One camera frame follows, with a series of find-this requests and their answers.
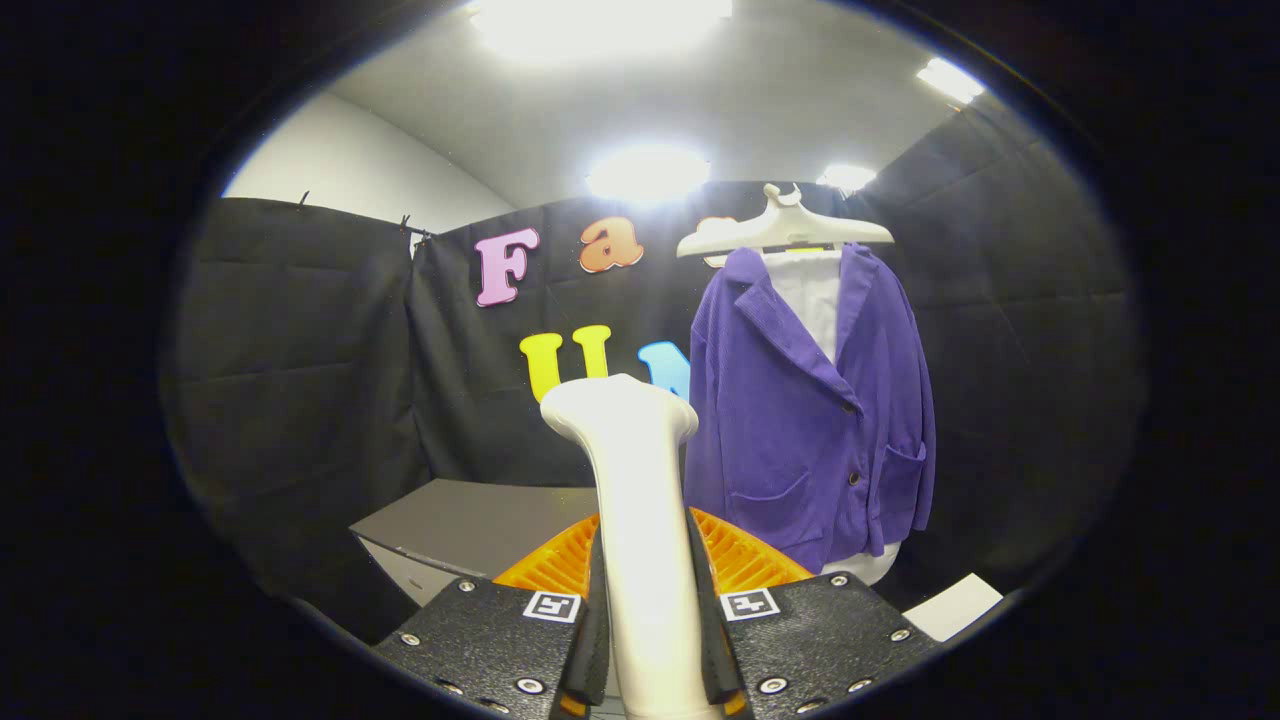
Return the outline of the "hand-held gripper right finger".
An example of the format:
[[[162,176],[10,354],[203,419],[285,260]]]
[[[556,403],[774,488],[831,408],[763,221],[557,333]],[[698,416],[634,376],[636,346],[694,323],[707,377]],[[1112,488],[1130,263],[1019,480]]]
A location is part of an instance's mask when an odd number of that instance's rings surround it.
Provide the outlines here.
[[[846,571],[815,575],[698,509],[687,529],[707,697],[728,719],[840,719],[938,641]]]

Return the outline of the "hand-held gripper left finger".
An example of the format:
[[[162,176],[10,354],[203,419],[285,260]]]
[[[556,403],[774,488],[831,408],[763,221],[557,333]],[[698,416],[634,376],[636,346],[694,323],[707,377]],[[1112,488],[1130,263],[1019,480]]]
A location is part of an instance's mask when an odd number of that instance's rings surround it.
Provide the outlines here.
[[[494,579],[461,577],[372,647],[468,719],[588,719],[605,698],[609,611],[598,515]]]

